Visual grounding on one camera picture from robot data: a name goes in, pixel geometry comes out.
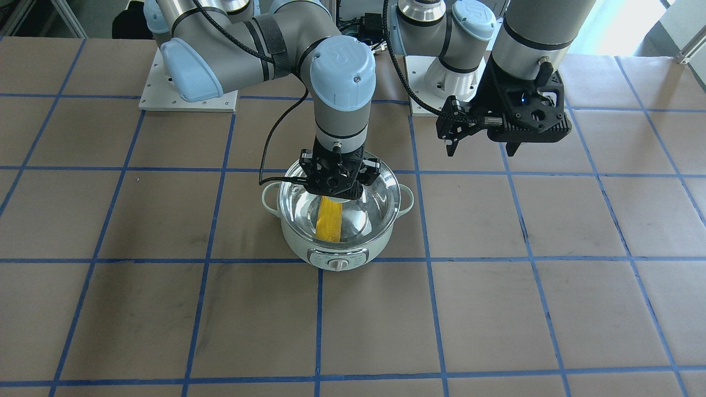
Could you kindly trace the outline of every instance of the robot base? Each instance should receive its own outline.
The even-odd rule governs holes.
[[[440,98],[436,96],[429,88],[426,86],[424,81],[424,74],[429,65],[434,61],[435,57],[420,57],[416,55],[407,55],[405,57],[405,64],[407,65],[407,81],[409,82],[409,87],[414,91],[417,96],[425,103],[441,110],[446,98]],[[485,70],[486,62],[485,59],[481,59],[478,69],[473,73],[471,84],[473,89],[471,89],[471,94],[466,98],[458,98],[464,102],[470,101],[475,95],[478,89],[478,82],[480,77],[483,76],[483,71]],[[423,117],[436,117],[434,114],[427,112],[422,109],[412,98],[409,99],[409,108],[412,116],[423,116]]]
[[[199,102],[187,102],[179,96],[177,87],[169,81],[162,53],[157,50],[152,62],[145,89],[140,98],[140,109],[157,112],[235,112],[238,91],[227,93],[220,98]]]

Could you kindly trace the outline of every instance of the pot control panel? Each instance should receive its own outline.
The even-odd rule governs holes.
[[[318,268],[343,271],[363,266],[368,261],[369,251],[365,248],[353,252],[325,252],[310,249],[306,255],[308,262]]]

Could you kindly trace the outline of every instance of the white pot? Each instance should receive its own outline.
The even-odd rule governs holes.
[[[297,165],[292,166],[288,176],[291,175],[292,169],[297,167]],[[291,217],[287,217],[282,213],[282,203],[283,199],[286,200],[287,192],[293,188],[290,183],[275,182],[269,184],[265,187],[262,193],[262,202],[265,209],[277,216],[282,223],[282,233],[285,236],[285,240],[292,251],[306,262],[324,270],[330,271],[343,271],[352,270],[354,268],[363,266],[365,263],[372,261],[376,258],[385,248],[388,241],[390,241],[390,236],[393,232],[393,223],[397,218],[409,212],[414,205],[414,194],[412,190],[403,185],[398,184],[397,179],[394,178],[392,172],[388,173],[388,178],[394,179],[393,183],[388,183],[389,189],[396,189],[396,196],[398,199],[397,203],[388,203],[387,213],[385,214],[385,219],[387,223],[381,225],[379,232],[371,233],[362,241],[358,239],[357,241],[353,239],[351,244],[346,242],[332,243],[323,240],[316,239],[312,237],[311,234],[306,236],[301,232],[296,225],[293,225]],[[274,188],[278,188],[277,196],[277,206],[276,208],[270,207],[266,201],[265,196],[268,192]],[[294,189],[304,189],[303,187],[297,186]],[[400,209],[400,192],[403,191],[409,196],[409,205],[406,208]]]

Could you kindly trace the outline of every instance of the yellow object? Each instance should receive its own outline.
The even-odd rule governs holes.
[[[328,242],[340,242],[342,213],[343,204],[321,196],[316,220],[316,238]]]

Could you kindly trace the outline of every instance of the cable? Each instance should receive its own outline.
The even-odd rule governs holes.
[[[238,46],[239,49],[242,49],[243,51],[247,52],[248,54],[252,55],[255,58],[262,59],[263,61],[269,62],[271,64],[275,63],[275,60],[267,57],[266,55],[262,55],[259,52],[255,51],[254,49],[251,49],[250,47],[246,46],[245,44],[241,43],[233,37],[230,33],[228,33],[221,25],[218,25],[218,22],[216,22],[213,18],[211,18],[210,15],[208,15],[208,12],[206,12],[205,9],[201,6],[201,3],[198,0],[192,0],[193,4],[198,8],[198,10],[201,12],[204,18],[214,27],[216,30],[218,30],[222,35],[225,36],[228,40],[230,40],[231,43],[235,44]]]
[[[467,123],[469,120],[467,120],[466,117],[457,116],[454,114],[448,114],[448,113],[440,111],[439,109],[436,109],[435,107],[432,107],[432,106],[426,104],[409,87],[409,83],[407,82],[405,75],[402,73],[402,69],[400,68],[400,64],[397,62],[397,58],[395,58],[393,46],[392,46],[392,43],[390,42],[390,31],[388,30],[388,3],[389,3],[389,0],[384,0],[384,2],[383,2],[383,40],[385,40],[388,43],[388,53],[390,54],[390,59],[392,59],[393,66],[395,67],[395,70],[397,71],[397,77],[400,79],[400,82],[402,83],[402,86],[405,88],[405,91],[407,91],[407,94],[409,94],[409,96],[427,112],[431,112],[432,114],[435,114],[436,116],[441,116],[446,119],[453,120],[454,122]]]
[[[287,115],[294,109],[297,108],[297,106],[301,105],[305,100],[306,97],[309,96],[309,89],[307,88],[306,91],[304,91],[304,95],[299,98],[297,103],[294,105],[290,106],[289,109],[285,110],[284,113],[282,113],[282,116],[280,116],[279,119],[275,122],[275,125],[272,126],[272,129],[270,130],[270,133],[267,135],[267,140],[265,141],[265,147],[263,148],[263,159],[260,162],[260,186],[268,183],[268,182],[291,182],[293,184],[305,184],[306,183],[306,178],[303,177],[271,177],[267,179],[263,179],[263,170],[265,169],[265,159],[267,158],[267,149],[270,146],[270,139],[272,139],[273,134],[275,133],[275,130],[277,127],[280,125],[282,120],[287,117]]]

